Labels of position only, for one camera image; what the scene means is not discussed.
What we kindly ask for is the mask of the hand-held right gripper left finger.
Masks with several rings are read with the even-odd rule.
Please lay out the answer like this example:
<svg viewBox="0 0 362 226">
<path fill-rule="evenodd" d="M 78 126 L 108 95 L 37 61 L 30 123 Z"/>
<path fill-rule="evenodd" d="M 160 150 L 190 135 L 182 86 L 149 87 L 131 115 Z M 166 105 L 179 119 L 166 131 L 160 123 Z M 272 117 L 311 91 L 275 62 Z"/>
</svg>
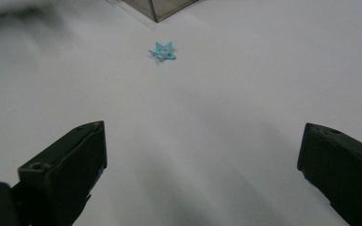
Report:
<svg viewBox="0 0 362 226">
<path fill-rule="evenodd" d="M 80 125 L 18 168 L 24 226 L 72 226 L 107 167 L 105 123 Z"/>
</svg>

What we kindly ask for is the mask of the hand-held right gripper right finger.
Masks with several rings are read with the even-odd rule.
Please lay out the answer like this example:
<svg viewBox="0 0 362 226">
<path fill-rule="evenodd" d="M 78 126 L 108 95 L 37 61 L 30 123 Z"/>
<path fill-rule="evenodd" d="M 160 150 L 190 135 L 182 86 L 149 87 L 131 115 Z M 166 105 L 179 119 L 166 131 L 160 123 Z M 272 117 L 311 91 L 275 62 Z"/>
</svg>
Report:
<svg viewBox="0 0 362 226">
<path fill-rule="evenodd" d="M 362 226 L 361 142 L 336 129 L 308 123 L 297 169 L 350 226 Z"/>
</svg>

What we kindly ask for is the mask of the small blue star hair clip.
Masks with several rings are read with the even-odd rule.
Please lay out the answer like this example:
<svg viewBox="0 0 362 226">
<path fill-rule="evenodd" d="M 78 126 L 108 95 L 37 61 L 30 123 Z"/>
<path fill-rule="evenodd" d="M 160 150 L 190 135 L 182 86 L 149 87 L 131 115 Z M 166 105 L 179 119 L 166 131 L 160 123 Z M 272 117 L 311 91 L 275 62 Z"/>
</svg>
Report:
<svg viewBox="0 0 362 226">
<path fill-rule="evenodd" d="M 158 60 L 176 59 L 176 56 L 173 53 L 173 43 L 171 41 L 165 45 L 157 42 L 156 49 L 149 50 L 149 53 Z"/>
</svg>

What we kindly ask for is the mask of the clear plastic box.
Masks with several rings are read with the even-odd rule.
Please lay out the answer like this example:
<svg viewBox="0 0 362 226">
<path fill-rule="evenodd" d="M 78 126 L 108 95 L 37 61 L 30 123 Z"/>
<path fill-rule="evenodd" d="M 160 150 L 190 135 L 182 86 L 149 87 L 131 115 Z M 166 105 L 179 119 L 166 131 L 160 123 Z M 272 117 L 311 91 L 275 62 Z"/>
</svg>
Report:
<svg viewBox="0 0 362 226">
<path fill-rule="evenodd" d="M 152 21 L 159 23 L 199 0 L 122 0 Z"/>
</svg>

